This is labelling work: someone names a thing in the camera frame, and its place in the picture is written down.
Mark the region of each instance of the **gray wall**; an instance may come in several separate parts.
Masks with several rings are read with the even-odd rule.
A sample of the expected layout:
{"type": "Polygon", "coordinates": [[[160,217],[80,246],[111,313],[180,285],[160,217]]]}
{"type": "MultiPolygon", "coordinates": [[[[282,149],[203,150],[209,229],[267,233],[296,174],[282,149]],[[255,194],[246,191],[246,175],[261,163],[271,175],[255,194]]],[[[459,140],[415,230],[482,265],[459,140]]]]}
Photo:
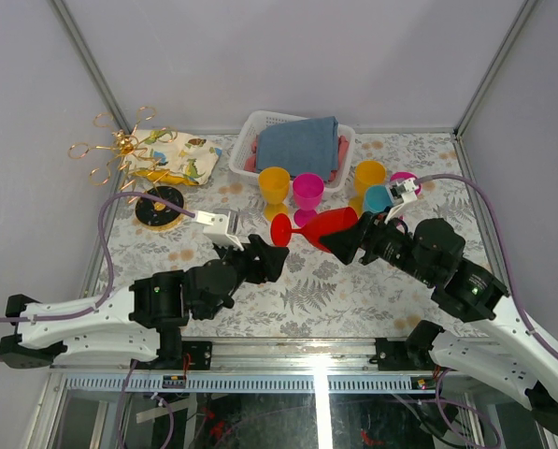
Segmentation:
{"type": "Polygon", "coordinates": [[[453,128],[523,0],[68,0],[128,117],[453,128]]]}
{"type": "Polygon", "coordinates": [[[465,135],[528,311],[558,338],[558,0],[542,2],[465,135]]]}
{"type": "MultiPolygon", "coordinates": [[[[91,125],[103,110],[48,3],[0,2],[0,316],[9,295],[79,294],[108,191],[87,180],[103,154],[84,163],[66,150],[107,141],[91,125]]],[[[19,447],[45,379],[0,364],[0,449],[19,447]]]]}

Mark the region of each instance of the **white basket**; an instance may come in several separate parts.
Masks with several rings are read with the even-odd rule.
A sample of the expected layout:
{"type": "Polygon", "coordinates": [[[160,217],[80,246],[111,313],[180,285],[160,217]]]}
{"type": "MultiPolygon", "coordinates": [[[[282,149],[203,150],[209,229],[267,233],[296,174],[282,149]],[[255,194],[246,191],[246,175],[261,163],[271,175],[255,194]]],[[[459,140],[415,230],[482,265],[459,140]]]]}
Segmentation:
{"type": "MultiPolygon", "coordinates": [[[[268,126],[278,123],[295,122],[297,120],[305,120],[306,117],[297,117],[296,115],[279,114],[277,112],[268,112],[265,110],[256,110],[241,128],[239,138],[233,147],[231,159],[229,159],[229,168],[231,171],[243,178],[248,184],[258,185],[258,173],[245,171],[243,167],[248,158],[253,154],[251,152],[251,144],[256,137],[264,131],[268,126]]],[[[345,180],[350,173],[351,157],[353,156],[353,147],[355,146],[355,131],[349,126],[340,124],[337,133],[344,136],[350,143],[350,147],[345,156],[345,160],[336,172],[334,180],[327,182],[324,187],[323,198],[327,198],[341,190],[345,186],[345,180]]]]}

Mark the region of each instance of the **blue cloth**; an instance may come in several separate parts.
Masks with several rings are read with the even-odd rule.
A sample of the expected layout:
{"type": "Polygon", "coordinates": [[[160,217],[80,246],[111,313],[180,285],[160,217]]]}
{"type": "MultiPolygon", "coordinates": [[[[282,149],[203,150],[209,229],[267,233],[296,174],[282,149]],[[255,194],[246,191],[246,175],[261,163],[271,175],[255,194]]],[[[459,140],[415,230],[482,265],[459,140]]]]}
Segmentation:
{"type": "Polygon", "coordinates": [[[282,167],[292,177],[315,173],[328,181],[338,169],[338,122],[335,117],[275,124],[258,136],[256,170],[282,167]]]}

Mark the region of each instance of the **vinyl record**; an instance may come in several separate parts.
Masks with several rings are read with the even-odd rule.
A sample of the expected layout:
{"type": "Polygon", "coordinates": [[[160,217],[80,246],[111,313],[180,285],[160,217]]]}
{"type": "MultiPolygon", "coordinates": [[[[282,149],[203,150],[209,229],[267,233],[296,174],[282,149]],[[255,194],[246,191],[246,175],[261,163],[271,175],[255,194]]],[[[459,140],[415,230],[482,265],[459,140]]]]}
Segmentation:
{"type": "MultiPolygon", "coordinates": [[[[158,196],[166,201],[183,208],[185,199],[175,187],[163,185],[146,192],[149,195],[158,196]]],[[[166,231],[177,225],[183,215],[172,210],[162,203],[152,202],[149,199],[139,198],[136,204],[136,217],[140,223],[153,231],[166,231]]]]}

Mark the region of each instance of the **leaf pattern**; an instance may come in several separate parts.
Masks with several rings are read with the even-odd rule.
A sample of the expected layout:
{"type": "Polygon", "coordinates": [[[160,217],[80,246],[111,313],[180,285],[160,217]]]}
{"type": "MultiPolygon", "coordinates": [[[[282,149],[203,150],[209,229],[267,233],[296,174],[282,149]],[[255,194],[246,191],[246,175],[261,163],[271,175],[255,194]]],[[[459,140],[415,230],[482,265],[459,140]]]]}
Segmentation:
{"type": "MultiPolygon", "coordinates": [[[[259,234],[270,242],[269,223],[263,210],[265,201],[257,185],[249,185],[230,172],[229,156],[236,136],[203,136],[223,149],[209,182],[201,186],[180,185],[188,210],[230,208],[239,212],[237,234],[259,234]]],[[[358,135],[350,176],[345,188],[324,200],[318,211],[345,207],[355,195],[353,172],[365,159],[375,159],[387,167],[387,175],[411,171],[418,176],[435,173],[460,174],[448,134],[358,135]]],[[[151,185],[139,180],[138,191],[151,185]]],[[[293,216],[293,197],[284,201],[293,216]]],[[[109,237],[114,264],[115,286],[146,278],[158,271],[188,269],[216,258],[202,234],[202,226],[187,218],[166,232],[152,232],[136,222],[134,204],[118,203],[109,237]]],[[[404,213],[409,228],[425,218],[441,216],[466,240],[465,256],[487,266],[484,247],[467,191],[459,182],[435,181],[422,189],[422,200],[404,213]]],[[[418,319],[441,324],[460,336],[478,332],[438,308],[430,300],[431,291],[384,261],[364,267],[357,262],[342,266],[332,255],[312,247],[303,237],[293,235],[290,254],[278,282],[243,284],[235,294],[236,305],[221,311],[213,321],[195,321],[183,328],[188,337],[404,337],[418,319]]],[[[102,266],[96,291],[107,280],[102,266]]]]}

